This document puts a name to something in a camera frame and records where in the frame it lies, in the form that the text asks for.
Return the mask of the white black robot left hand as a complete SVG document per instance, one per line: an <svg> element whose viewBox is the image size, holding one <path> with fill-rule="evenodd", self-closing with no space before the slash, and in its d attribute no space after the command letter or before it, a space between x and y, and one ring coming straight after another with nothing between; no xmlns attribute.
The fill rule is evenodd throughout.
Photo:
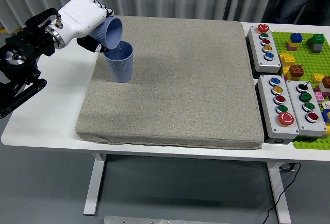
<svg viewBox="0 0 330 224"><path fill-rule="evenodd" d="M108 52L118 46L122 23L113 10L96 0L70 0L48 25L56 49L76 39L77 44L91 52Z"/></svg>

